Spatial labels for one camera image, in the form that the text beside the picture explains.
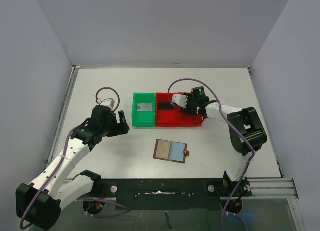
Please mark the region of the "brown leather card holder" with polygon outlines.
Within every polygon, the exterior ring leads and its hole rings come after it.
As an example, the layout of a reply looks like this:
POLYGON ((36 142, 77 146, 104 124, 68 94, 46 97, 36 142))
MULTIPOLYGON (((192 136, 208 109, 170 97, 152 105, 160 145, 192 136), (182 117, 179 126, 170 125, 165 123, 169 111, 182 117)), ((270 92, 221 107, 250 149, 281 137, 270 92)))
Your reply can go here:
POLYGON ((154 152, 153 152, 154 159, 168 161, 168 162, 174 162, 174 163, 180 163, 180 164, 186 163, 186 158, 190 156, 190 152, 188 151, 188 145, 186 143, 164 140, 164 141, 171 142, 169 157, 168 157, 168 159, 165 159, 165 158, 157 157, 157 146, 158 146, 159 140, 163 140, 163 139, 156 140, 155 148, 154 148, 154 152))

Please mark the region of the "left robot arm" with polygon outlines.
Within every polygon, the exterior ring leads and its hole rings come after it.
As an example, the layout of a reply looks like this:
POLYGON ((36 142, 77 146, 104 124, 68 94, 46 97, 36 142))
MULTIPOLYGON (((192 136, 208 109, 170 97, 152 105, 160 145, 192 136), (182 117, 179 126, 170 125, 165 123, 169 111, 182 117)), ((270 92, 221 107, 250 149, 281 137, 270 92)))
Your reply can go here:
POLYGON ((99 195, 102 178, 92 171, 82 171, 67 185, 63 185, 64 181, 104 137, 126 135, 129 130, 124 111, 115 112, 108 106, 97 105, 89 118, 69 132, 64 148, 54 161, 29 184, 22 183, 16 189, 20 229, 34 225, 48 231, 70 203, 86 194, 99 195))

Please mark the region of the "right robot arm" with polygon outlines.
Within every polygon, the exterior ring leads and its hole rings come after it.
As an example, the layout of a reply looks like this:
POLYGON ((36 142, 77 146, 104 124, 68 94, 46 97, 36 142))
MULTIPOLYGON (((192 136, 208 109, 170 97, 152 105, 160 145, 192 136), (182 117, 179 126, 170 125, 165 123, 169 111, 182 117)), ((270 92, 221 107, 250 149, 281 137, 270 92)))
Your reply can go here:
POLYGON ((222 188, 227 195, 235 195, 241 189, 239 181, 244 179, 252 157, 268 140, 256 109, 237 108, 211 100, 202 86, 192 89, 190 93, 174 94, 171 102, 183 113, 200 115, 204 120, 214 119, 228 125, 235 154, 225 172, 228 179, 222 183, 222 188))

